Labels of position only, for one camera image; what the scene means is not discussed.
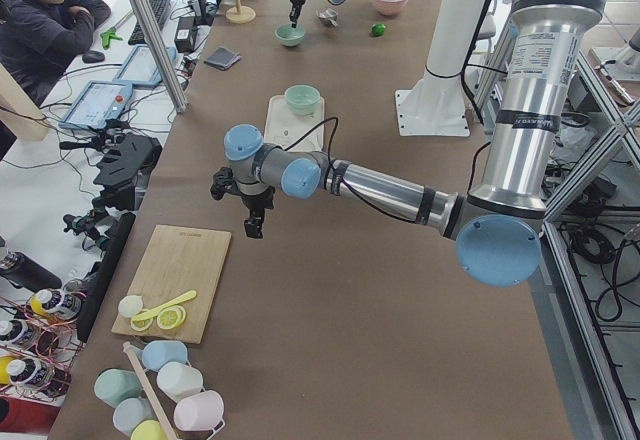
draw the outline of computer mouse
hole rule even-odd
[[[89,50],[82,55],[84,63],[98,63],[104,61],[104,53],[96,50]]]

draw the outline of man's hand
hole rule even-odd
[[[91,15],[91,12],[89,10],[87,10],[84,7],[81,7],[80,5],[74,5],[72,7],[69,7],[67,11],[69,12],[69,15],[71,15],[73,18],[76,18],[76,15],[78,15],[78,13],[80,12],[85,12]]]

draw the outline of green lime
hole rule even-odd
[[[384,35],[384,31],[387,29],[387,26],[384,23],[374,23],[371,26],[371,35],[374,37],[381,37]]]

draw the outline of black thermos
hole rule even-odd
[[[24,253],[4,251],[7,253],[4,258],[0,257],[0,277],[32,292],[62,286],[62,280]]]

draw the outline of white bottle cap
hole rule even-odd
[[[47,303],[52,298],[53,298],[53,293],[51,292],[51,290],[46,290],[46,289],[45,290],[40,290],[35,295],[35,299],[38,300],[42,304]]]
[[[9,335],[13,325],[8,320],[0,320],[0,335]]]
[[[20,375],[27,368],[27,364],[24,360],[11,360],[7,365],[7,373],[12,377]]]

